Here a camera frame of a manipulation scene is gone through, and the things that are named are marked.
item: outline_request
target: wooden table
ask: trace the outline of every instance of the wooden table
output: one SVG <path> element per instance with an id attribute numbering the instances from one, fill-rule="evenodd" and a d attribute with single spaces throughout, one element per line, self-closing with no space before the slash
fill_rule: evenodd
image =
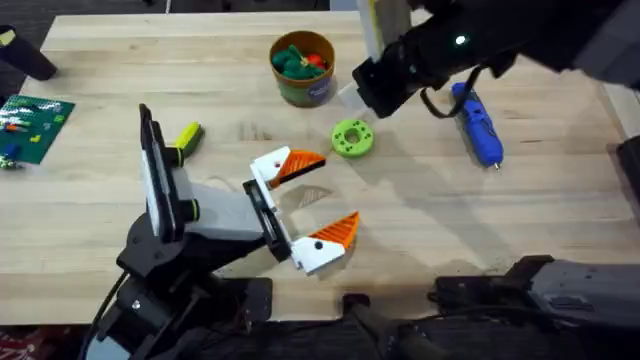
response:
<path id="1" fill-rule="evenodd" d="M 187 164 L 196 182 L 240 191 L 250 161 L 282 145 L 327 155 L 325 168 L 274 197 L 294 235 L 359 210 L 354 251 L 310 277 L 266 249 L 221 271 L 271 277 L 275 319 L 335 317 L 346 292 L 416 316 L 436 276 L 502 273 L 527 254 L 639 261 L 613 153 L 621 136 L 599 85 L 524 59 L 503 79 L 484 74 L 477 89 L 505 146 L 501 172 L 474 163 L 455 121 L 433 118 L 417 96 L 374 124 L 370 155 L 345 160 L 328 139 L 345 115 L 339 99 L 298 109 L 277 92 L 268 49 L 298 29 L 333 42 L 338 86 L 348 84 L 365 58 L 356 13 L 58 17 L 43 49 L 59 76 L 29 79 L 22 93 L 77 107 L 40 166 L 0 174 L 0 323 L 94 315 L 144 211 L 140 102 L 167 139 L 191 121 L 207 129 Z M 447 91 L 433 97 L 450 106 Z"/>

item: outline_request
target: container of toys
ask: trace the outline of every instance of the container of toys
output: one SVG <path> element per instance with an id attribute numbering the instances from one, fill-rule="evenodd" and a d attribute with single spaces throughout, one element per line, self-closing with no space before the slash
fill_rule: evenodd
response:
<path id="1" fill-rule="evenodd" d="M 324 36 L 311 31 L 285 34 L 271 46 L 269 61 L 280 94 L 290 104 L 314 107 L 328 99 L 335 53 Z"/>

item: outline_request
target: cup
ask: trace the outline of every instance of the cup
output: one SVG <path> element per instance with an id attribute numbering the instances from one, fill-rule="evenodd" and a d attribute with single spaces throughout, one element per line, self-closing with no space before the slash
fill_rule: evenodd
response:
<path id="1" fill-rule="evenodd" d="M 286 50 L 294 45 L 303 55 L 318 54 L 327 63 L 324 74 L 308 80 L 295 80 L 283 76 L 271 64 L 271 59 L 279 51 Z M 294 31 L 281 36 L 271 46 L 269 51 L 269 63 L 271 71 L 276 77 L 280 95 L 294 106 L 314 107 L 323 104 L 329 97 L 333 69 L 335 65 L 335 53 L 333 46 L 324 36 L 312 31 Z"/>

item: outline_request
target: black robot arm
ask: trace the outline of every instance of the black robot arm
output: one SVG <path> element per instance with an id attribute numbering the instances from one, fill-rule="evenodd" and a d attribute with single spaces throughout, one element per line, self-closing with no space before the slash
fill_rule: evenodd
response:
<path id="1" fill-rule="evenodd" d="M 592 77 L 615 82 L 606 71 L 589 71 L 594 61 L 579 60 L 585 49 L 598 45 L 592 40 L 615 18 L 620 0 L 410 3 L 425 7 L 433 16 L 389 44 L 379 61 L 367 59 L 353 71 L 360 96 L 380 118 L 393 114 L 417 90 L 438 90 L 461 71 L 489 68 L 498 78 L 518 54 L 554 71 L 579 67 Z"/>

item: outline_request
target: orange tip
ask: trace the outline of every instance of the orange tip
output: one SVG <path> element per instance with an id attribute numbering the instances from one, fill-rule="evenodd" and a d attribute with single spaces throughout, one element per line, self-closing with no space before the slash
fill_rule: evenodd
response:
<path id="1" fill-rule="evenodd" d="M 325 157 L 320 154 L 306 150 L 291 150 L 284 164 L 281 165 L 278 175 L 269 181 L 269 186 L 275 189 L 284 182 L 324 166 L 325 163 Z"/>
<path id="2" fill-rule="evenodd" d="M 339 243 L 342 244 L 345 249 L 348 249 L 353 243 L 353 239 L 356 237 L 359 220 L 360 213 L 356 211 L 331 225 L 325 226 L 324 228 L 309 235 L 309 237 Z"/>

